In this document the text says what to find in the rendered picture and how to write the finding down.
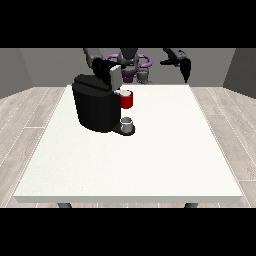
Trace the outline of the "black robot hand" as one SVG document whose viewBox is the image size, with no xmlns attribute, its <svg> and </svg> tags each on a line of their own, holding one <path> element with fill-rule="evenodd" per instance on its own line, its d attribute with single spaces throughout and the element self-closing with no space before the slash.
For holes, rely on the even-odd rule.
<svg viewBox="0 0 256 256">
<path fill-rule="evenodd" d="M 184 59 L 168 59 L 160 62 L 161 65 L 173 65 L 180 68 L 180 72 L 183 76 L 184 82 L 187 83 L 191 73 L 191 60 Z"/>
<path fill-rule="evenodd" d="M 92 62 L 92 69 L 95 76 L 101 79 L 107 85 L 111 84 L 111 75 L 109 71 L 114 66 L 116 66 L 115 62 L 100 58 L 96 58 Z"/>
</svg>

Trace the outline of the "pale grey machine lid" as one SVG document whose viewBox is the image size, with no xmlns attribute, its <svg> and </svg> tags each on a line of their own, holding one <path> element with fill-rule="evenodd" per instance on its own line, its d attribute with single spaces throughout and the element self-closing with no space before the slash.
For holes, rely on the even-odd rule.
<svg viewBox="0 0 256 256">
<path fill-rule="evenodd" d="M 116 91 L 122 86 L 122 69 L 120 65 L 116 65 L 110 69 L 112 90 Z"/>
</svg>

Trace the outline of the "black coffee machine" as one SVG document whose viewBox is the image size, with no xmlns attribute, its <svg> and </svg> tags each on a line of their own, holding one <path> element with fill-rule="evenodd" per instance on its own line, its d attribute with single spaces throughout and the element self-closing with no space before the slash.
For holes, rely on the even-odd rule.
<svg viewBox="0 0 256 256">
<path fill-rule="evenodd" d="M 72 91 L 79 122 L 85 128 L 100 133 L 116 132 L 123 136 L 135 133 L 135 126 L 129 133 L 121 131 L 120 89 L 113 91 L 95 75 L 78 75 L 72 84 Z"/>
</svg>

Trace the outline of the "small grey cup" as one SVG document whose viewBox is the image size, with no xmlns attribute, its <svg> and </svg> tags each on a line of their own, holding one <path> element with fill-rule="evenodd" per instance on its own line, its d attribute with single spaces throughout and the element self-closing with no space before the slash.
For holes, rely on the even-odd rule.
<svg viewBox="0 0 256 256">
<path fill-rule="evenodd" d="M 120 120 L 121 131 L 124 133 L 129 133 L 133 129 L 133 120 L 130 117 L 123 117 Z"/>
</svg>

